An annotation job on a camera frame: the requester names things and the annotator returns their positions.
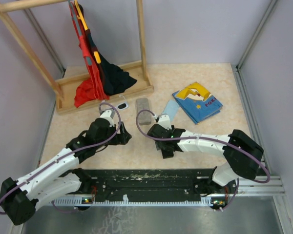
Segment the black glasses case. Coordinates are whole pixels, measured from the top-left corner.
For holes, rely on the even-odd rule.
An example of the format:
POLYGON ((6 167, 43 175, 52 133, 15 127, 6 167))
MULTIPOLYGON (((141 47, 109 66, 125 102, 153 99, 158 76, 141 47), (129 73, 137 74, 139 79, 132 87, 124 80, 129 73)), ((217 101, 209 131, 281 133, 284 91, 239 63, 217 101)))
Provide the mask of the black glasses case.
POLYGON ((172 158, 174 157, 174 152, 164 152, 163 150, 160 150, 155 142, 155 145, 156 145, 156 149, 158 151, 161 151, 161 154, 162 154, 162 157, 163 159, 166 159, 166 158, 172 158))

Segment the grey glasses case green lining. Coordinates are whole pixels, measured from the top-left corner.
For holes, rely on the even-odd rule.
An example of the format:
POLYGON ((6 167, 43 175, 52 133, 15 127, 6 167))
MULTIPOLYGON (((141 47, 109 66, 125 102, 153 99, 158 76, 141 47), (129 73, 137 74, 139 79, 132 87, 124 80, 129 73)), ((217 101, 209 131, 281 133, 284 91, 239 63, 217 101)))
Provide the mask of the grey glasses case green lining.
POLYGON ((136 99, 136 110, 139 125, 150 125, 151 115, 148 112, 148 110, 150 110, 148 98, 145 97, 136 99))

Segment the light blue lens cloth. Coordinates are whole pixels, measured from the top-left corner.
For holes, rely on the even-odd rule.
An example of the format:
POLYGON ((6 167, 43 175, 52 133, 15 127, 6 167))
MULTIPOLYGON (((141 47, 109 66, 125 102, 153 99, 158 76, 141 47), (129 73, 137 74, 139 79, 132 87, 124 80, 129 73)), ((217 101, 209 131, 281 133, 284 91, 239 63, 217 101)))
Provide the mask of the light blue lens cloth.
POLYGON ((173 121, 179 109, 179 104, 174 100, 169 100, 166 104, 162 115, 168 115, 170 121, 173 121))

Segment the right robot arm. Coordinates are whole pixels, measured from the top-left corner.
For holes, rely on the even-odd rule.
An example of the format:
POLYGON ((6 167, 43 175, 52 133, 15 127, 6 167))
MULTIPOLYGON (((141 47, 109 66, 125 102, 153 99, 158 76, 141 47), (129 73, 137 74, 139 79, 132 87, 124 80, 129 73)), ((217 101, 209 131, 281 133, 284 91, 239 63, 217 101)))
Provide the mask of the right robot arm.
POLYGON ((156 142, 164 158, 173 157, 175 151, 200 152, 224 158, 226 162, 213 170, 208 181, 209 189, 221 192, 225 186, 239 177, 254 180, 257 176, 263 148, 241 130, 228 135, 205 135, 185 129, 164 128, 154 124, 147 136, 156 142))

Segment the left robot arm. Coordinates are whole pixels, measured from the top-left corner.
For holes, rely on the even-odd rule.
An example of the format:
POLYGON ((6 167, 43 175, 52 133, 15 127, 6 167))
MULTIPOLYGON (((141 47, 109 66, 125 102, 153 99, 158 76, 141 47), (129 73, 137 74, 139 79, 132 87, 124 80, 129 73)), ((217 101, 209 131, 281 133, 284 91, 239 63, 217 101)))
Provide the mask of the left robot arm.
POLYGON ((115 125, 105 117, 97 118, 48 162, 16 180, 9 177, 3 181, 0 215, 7 215, 14 225, 20 225, 58 197, 89 192, 91 177, 78 165, 101 147, 126 145, 131 138, 123 122, 115 125))

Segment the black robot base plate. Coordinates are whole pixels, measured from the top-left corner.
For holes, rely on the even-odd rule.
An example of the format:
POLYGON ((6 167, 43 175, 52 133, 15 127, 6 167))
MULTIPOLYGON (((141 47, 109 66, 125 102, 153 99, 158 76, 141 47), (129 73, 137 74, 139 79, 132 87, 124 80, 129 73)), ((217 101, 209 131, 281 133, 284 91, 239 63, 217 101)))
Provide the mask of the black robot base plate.
POLYGON ((74 195, 93 195, 96 202, 199 202, 208 195, 233 194, 234 180, 225 186, 212 181, 213 169, 86 170, 90 177, 74 195))

